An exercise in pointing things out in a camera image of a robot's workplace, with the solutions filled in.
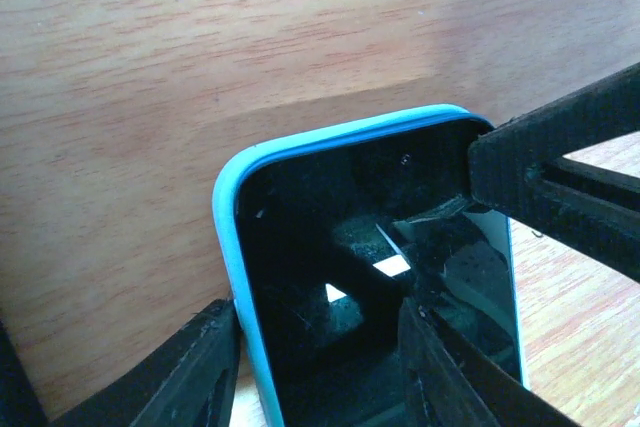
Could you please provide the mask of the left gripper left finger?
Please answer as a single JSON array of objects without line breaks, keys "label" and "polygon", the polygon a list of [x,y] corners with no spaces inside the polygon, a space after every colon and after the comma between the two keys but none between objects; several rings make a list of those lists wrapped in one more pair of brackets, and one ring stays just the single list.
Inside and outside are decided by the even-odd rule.
[{"label": "left gripper left finger", "polygon": [[53,426],[228,426],[240,328],[231,300],[210,303],[125,375]]}]

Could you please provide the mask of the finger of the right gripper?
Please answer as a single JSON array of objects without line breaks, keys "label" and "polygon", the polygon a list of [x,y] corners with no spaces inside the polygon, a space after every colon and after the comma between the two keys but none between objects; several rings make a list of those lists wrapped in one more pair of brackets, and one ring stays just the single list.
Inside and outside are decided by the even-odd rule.
[{"label": "finger of the right gripper", "polygon": [[638,178],[567,157],[638,129],[639,67],[633,65],[474,141],[472,196],[638,280]]}]

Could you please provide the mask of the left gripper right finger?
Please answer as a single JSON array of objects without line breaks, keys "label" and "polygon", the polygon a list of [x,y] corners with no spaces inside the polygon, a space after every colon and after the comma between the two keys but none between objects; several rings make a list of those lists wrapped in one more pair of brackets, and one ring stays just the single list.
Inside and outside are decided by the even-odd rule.
[{"label": "left gripper right finger", "polygon": [[412,298],[399,310],[398,349],[409,426],[576,424]]}]

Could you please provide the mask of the black phone case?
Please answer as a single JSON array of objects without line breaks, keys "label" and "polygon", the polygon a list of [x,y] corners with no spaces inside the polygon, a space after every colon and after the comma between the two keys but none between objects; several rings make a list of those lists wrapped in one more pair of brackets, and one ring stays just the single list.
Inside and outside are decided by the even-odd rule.
[{"label": "black phone case", "polygon": [[1,425],[46,426],[48,420],[1,325]]}]

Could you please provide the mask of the light blue phone case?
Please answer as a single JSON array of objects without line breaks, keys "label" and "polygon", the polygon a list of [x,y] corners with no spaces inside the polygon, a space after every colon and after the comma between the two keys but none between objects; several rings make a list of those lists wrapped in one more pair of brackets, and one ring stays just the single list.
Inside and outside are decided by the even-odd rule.
[{"label": "light blue phone case", "polygon": [[[236,312],[246,336],[249,358],[254,368],[260,400],[269,425],[287,426],[281,415],[238,236],[236,202],[242,183],[258,168],[276,161],[462,119],[473,119],[486,123],[489,128],[487,133],[492,129],[490,123],[485,119],[457,106],[443,104],[418,107],[259,143],[239,152],[221,170],[212,195],[214,223],[234,296]],[[466,173],[469,181],[467,159]],[[484,207],[471,197],[469,187],[470,181],[466,191],[468,199],[473,204]],[[504,214],[488,207],[484,208],[488,209],[490,216],[488,219],[480,220],[479,226],[495,246],[508,257],[513,275],[513,298],[516,333],[521,357],[521,374],[519,377],[507,374],[523,386],[527,386],[529,379],[521,345],[509,221]]]}]

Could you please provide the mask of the black phone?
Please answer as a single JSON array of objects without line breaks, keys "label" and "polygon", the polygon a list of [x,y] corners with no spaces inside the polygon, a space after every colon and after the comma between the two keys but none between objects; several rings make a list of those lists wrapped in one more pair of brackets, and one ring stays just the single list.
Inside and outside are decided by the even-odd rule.
[{"label": "black phone", "polygon": [[267,164],[242,183],[236,225],[287,426],[402,426],[398,315],[433,307],[521,374],[508,257],[467,197],[462,119]]}]

